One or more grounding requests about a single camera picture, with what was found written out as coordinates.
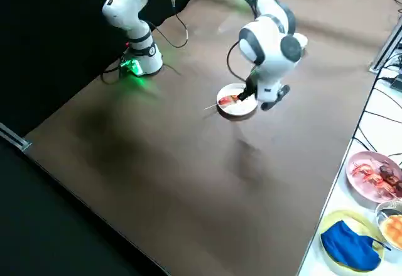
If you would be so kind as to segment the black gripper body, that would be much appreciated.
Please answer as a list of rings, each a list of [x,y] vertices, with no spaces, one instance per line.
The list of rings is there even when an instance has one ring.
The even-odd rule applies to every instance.
[[[258,71],[257,70],[252,70],[249,76],[246,79],[246,88],[252,89],[254,96],[258,95],[257,89],[258,89]]]

